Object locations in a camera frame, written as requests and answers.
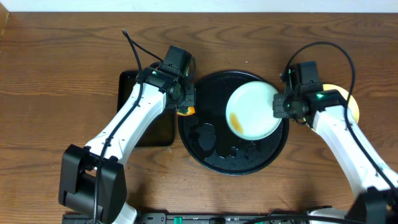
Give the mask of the green and yellow sponge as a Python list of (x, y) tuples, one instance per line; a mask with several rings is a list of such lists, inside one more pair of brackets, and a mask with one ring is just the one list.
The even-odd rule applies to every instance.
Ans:
[(177, 114), (179, 116), (191, 116), (195, 114), (195, 108), (193, 106), (187, 107), (187, 108), (179, 108), (177, 110)]

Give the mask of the yellow plate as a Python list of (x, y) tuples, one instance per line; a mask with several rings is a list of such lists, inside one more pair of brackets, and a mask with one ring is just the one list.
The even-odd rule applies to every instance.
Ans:
[[(346, 99), (346, 100), (348, 99), (349, 92), (340, 86), (333, 85), (333, 84), (323, 84), (323, 89), (325, 91), (326, 90), (338, 90), (344, 99)], [(360, 116), (359, 106), (353, 96), (350, 97), (350, 100), (348, 103), (348, 108), (351, 110), (354, 120), (356, 121), (356, 123), (358, 123), (359, 116)]]

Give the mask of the light blue plate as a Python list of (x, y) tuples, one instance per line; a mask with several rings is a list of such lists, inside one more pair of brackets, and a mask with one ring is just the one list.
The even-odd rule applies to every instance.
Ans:
[(239, 138), (257, 141), (271, 135), (281, 123), (272, 107), (278, 91), (272, 85), (253, 81), (238, 87), (226, 105), (226, 122)]

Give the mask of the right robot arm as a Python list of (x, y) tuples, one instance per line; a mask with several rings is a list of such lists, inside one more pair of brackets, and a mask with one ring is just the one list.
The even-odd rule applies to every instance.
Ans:
[(276, 118), (303, 118), (331, 149), (355, 197), (346, 220), (397, 223), (397, 172), (360, 130), (338, 90), (275, 94), (272, 107)]

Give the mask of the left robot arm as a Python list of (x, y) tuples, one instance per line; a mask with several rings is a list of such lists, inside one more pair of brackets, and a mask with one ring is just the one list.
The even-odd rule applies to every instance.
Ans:
[(128, 100), (84, 147), (68, 146), (62, 156), (58, 202), (85, 214), (90, 223), (135, 223), (127, 201), (124, 168), (151, 122), (166, 108), (195, 104), (194, 72), (151, 65), (137, 74)]

